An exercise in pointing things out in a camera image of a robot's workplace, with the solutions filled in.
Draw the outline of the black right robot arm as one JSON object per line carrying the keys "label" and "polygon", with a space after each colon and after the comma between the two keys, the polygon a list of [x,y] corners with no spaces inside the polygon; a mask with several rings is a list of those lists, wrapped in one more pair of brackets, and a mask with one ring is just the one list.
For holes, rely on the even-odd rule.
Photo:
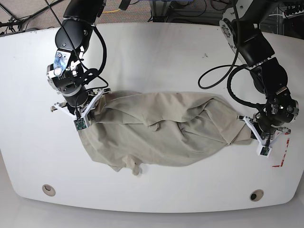
{"label": "black right robot arm", "polygon": [[[95,25],[106,6],[104,0],[72,0],[64,13],[64,20],[55,35],[57,51],[53,64],[47,68],[48,83],[61,94],[66,106],[76,119],[81,118],[83,109],[95,96],[94,89],[85,86],[94,79],[100,79],[106,60],[105,41]],[[83,55],[89,48],[95,33],[102,45],[102,62],[99,68],[87,68]]]}

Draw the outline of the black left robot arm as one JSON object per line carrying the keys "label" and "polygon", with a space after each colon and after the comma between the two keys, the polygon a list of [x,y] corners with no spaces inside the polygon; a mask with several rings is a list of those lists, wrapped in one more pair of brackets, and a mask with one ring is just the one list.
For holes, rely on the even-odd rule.
{"label": "black left robot arm", "polygon": [[[227,89],[238,103],[258,110],[252,118],[243,121],[258,140],[258,153],[268,155],[278,139],[276,131],[286,133],[285,123],[292,122],[299,114],[299,105],[287,87],[288,76],[279,64],[275,51],[262,34],[260,23],[278,6],[278,0],[232,0],[224,9],[219,22],[241,66],[230,70]],[[235,96],[231,89],[233,76],[248,70],[255,88],[266,97],[265,104],[254,104]]]}

